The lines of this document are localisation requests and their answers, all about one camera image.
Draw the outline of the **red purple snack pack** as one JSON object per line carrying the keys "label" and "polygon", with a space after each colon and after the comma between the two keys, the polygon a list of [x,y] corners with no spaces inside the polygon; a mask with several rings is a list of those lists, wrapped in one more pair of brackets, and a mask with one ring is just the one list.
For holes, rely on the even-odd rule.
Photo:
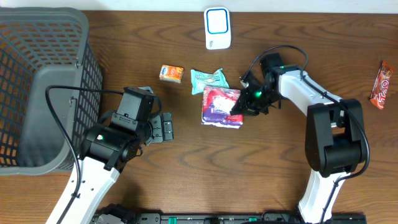
{"label": "red purple snack pack", "polygon": [[239,90],[206,86],[203,92],[201,123],[239,129],[243,125],[243,115],[230,113],[239,96]]}

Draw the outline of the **small orange box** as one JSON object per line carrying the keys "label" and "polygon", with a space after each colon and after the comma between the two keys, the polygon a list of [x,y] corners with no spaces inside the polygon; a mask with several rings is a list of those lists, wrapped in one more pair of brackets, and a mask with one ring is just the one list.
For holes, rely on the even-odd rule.
{"label": "small orange box", "polygon": [[159,79],[167,82],[181,83],[183,72],[183,67],[162,65],[159,73]]}

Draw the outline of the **teal wet wipes pack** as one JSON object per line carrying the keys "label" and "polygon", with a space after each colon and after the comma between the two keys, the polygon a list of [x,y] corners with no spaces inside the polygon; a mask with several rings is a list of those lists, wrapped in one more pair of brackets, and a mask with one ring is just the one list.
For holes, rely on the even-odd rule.
{"label": "teal wet wipes pack", "polygon": [[192,82],[192,95],[203,93],[206,86],[229,88],[229,84],[222,68],[219,68],[214,73],[204,73],[191,69],[190,74]]}

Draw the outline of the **red snack bar wrapper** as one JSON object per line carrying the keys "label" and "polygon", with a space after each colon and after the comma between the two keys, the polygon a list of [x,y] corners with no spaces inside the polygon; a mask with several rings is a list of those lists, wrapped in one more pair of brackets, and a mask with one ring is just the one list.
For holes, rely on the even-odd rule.
{"label": "red snack bar wrapper", "polygon": [[370,102],[378,109],[383,110],[389,88],[389,80],[394,69],[387,62],[382,61],[377,73],[376,81],[369,98]]}

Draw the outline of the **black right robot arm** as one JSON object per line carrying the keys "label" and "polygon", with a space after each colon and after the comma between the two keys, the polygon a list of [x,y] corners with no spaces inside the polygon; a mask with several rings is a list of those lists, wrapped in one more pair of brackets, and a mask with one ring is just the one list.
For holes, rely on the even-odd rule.
{"label": "black right robot arm", "polygon": [[274,103],[291,101],[306,117],[305,155],[311,168],[306,191],[298,203],[305,223],[325,223],[343,183],[369,165],[370,147],[364,131],[361,103],[344,100],[313,81],[304,66],[285,65],[278,53],[265,52],[262,80],[248,70],[231,114],[268,114]]}

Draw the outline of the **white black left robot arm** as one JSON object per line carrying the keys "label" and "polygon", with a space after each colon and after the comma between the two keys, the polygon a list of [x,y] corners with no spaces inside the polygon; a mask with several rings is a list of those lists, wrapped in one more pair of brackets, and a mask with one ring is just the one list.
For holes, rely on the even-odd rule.
{"label": "white black left robot arm", "polygon": [[153,111],[161,106],[152,89],[125,87],[117,110],[106,112],[83,132],[68,184],[48,223],[135,223],[136,215],[120,205],[96,212],[127,162],[143,154],[143,146],[172,141],[172,115]]}

